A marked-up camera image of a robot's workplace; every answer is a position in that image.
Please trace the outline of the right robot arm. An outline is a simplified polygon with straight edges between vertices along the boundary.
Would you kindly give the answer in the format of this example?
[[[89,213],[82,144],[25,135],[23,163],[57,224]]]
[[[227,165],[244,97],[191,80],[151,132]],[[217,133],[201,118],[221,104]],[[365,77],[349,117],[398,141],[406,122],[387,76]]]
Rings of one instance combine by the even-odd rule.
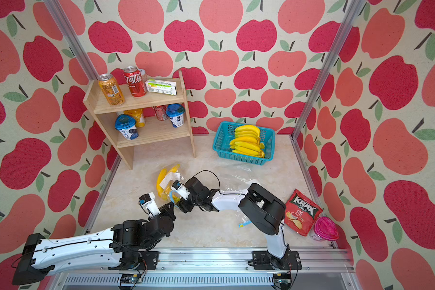
[[[221,193],[219,189],[208,189],[196,177],[186,183],[178,180],[172,184],[179,194],[176,206],[183,213],[194,207],[202,211],[241,211],[250,222],[267,238],[267,251],[254,251],[247,263],[255,270],[290,270],[290,246],[283,233],[286,205],[258,183],[250,184],[246,190]]]

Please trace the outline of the left aluminium corner post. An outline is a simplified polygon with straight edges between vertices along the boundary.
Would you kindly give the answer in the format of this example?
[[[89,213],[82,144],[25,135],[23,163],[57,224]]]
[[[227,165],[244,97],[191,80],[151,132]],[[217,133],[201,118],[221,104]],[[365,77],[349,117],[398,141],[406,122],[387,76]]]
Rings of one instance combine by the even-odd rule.
[[[80,43],[79,37],[71,24],[70,18],[65,13],[61,3],[55,0],[45,0],[44,3],[60,32],[68,42],[68,46],[72,49],[76,59],[82,67],[82,70],[87,75],[87,78],[89,80],[95,80],[98,77],[95,66]]]

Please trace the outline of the blue yogurt cup right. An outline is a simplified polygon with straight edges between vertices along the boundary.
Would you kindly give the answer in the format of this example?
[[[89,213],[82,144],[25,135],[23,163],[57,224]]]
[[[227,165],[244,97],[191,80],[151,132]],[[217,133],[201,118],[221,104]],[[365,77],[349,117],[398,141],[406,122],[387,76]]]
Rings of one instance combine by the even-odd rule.
[[[184,124],[185,120],[185,108],[178,104],[171,104],[167,106],[166,114],[169,120],[172,122],[174,128],[179,128]]]

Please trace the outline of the right aluminium corner post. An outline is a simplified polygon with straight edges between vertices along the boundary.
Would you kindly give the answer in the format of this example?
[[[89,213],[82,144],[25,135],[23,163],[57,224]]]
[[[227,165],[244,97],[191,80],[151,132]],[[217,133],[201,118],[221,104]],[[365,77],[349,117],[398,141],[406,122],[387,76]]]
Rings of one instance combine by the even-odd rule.
[[[290,139],[292,143],[295,143],[299,133],[301,132],[303,126],[306,124],[307,118],[314,106],[314,103],[318,97],[320,97],[320,91],[324,87],[327,77],[331,72],[332,67],[336,64],[337,60],[340,60],[340,51],[344,46],[349,33],[355,24],[358,15],[361,13],[360,10],[362,6],[366,3],[365,0],[354,0],[349,1],[350,6],[346,10],[343,21],[340,24],[339,30],[332,42],[331,48],[327,53],[326,59],[323,62],[321,70],[318,77],[314,83],[313,89],[308,94],[307,102],[303,108],[301,116],[298,118],[296,127]]]

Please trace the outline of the blue yogurt cup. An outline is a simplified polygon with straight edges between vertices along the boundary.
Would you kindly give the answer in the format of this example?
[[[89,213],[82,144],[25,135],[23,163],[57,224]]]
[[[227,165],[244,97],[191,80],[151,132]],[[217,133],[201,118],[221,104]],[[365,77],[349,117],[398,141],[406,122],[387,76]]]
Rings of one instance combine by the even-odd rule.
[[[184,124],[185,120],[185,108],[178,104],[171,104],[167,106],[166,114],[169,120],[172,122],[174,128],[179,128]]]
[[[138,138],[136,123],[137,122],[133,117],[121,114],[116,119],[115,128],[124,136],[125,139],[134,140]]]

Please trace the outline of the small red can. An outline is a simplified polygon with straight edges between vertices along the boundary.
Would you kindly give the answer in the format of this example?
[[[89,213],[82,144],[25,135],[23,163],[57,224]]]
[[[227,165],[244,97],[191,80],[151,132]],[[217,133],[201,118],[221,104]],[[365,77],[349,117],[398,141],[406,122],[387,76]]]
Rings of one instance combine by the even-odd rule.
[[[153,107],[155,111],[156,118],[159,121],[165,121],[168,120],[169,117],[167,116],[167,106],[166,105],[159,105]]]

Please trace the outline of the aluminium front rail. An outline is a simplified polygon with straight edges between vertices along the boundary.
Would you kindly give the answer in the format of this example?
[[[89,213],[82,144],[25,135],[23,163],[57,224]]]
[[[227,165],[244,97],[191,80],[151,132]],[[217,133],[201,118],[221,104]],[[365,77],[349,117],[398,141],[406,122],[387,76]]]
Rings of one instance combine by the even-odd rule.
[[[161,248],[157,267],[148,270],[143,280],[138,271],[110,271],[98,267],[57,274],[48,281],[48,290],[116,290],[120,281],[135,290],[199,289],[273,289],[359,290],[361,289],[347,250],[333,246],[294,246],[301,269],[256,270],[249,266],[255,248]]]

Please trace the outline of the red cola can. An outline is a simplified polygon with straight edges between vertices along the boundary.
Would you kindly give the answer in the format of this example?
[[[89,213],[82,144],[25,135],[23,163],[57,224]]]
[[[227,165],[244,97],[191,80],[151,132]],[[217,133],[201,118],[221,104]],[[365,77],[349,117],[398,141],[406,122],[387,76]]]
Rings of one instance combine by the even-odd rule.
[[[142,97],[146,94],[145,83],[142,80],[141,72],[136,66],[128,66],[123,70],[126,84],[134,97]]]

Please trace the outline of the orange soda can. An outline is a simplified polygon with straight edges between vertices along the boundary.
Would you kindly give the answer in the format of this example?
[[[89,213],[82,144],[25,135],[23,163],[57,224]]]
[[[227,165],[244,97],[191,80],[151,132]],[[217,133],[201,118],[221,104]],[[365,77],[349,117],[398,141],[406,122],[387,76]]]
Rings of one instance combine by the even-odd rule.
[[[97,80],[103,95],[111,106],[121,105],[125,102],[117,79],[112,74],[101,74]]]

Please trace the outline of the blue yogurt cup left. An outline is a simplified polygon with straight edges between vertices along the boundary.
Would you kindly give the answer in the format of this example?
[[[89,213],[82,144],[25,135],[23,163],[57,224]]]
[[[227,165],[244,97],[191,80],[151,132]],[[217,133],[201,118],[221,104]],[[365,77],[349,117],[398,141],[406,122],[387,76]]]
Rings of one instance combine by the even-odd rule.
[[[125,139],[134,140],[138,138],[136,123],[137,122],[133,117],[121,114],[116,119],[115,128],[124,136]]]

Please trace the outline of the red chips bag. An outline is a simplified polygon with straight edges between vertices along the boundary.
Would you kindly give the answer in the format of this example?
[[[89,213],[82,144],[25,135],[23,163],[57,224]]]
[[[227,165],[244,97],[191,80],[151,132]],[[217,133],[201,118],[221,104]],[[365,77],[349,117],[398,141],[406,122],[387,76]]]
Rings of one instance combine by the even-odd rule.
[[[295,189],[285,206],[285,225],[301,236],[307,236],[309,234],[315,221],[323,212],[319,205],[298,189]]]

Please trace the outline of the teal plastic basket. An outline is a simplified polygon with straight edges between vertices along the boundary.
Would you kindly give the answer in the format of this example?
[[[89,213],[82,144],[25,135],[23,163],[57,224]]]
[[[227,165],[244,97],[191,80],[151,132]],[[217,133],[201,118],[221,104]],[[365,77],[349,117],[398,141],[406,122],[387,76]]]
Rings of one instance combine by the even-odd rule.
[[[222,122],[213,150],[221,158],[263,165],[274,157],[275,132],[254,125]]]

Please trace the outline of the banana bunch from bag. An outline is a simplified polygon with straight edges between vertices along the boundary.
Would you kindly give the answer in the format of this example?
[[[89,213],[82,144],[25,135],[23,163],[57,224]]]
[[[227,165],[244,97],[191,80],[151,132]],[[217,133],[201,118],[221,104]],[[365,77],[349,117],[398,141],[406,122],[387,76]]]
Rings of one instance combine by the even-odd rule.
[[[243,126],[239,126],[234,130],[234,135],[235,136],[240,136],[240,135],[253,135],[256,138],[259,138],[261,134],[261,130],[254,125],[243,125]]]

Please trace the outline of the bananas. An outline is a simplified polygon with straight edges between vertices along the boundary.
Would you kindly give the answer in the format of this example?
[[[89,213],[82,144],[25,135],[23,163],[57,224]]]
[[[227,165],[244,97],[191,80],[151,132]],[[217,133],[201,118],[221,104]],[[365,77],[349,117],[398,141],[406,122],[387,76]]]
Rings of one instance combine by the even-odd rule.
[[[165,201],[177,203],[180,200],[180,195],[175,193],[172,184],[176,180],[180,181],[181,178],[179,164],[173,166],[170,170],[163,168],[158,175],[156,183],[158,196]]]

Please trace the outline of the green white box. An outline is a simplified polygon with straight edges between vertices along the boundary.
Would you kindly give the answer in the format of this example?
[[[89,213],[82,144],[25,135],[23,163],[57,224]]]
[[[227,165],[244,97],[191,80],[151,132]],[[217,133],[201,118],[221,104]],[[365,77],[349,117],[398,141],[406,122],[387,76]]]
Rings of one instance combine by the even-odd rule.
[[[176,82],[149,79],[145,82],[146,89],[151,93],[177,95]]]

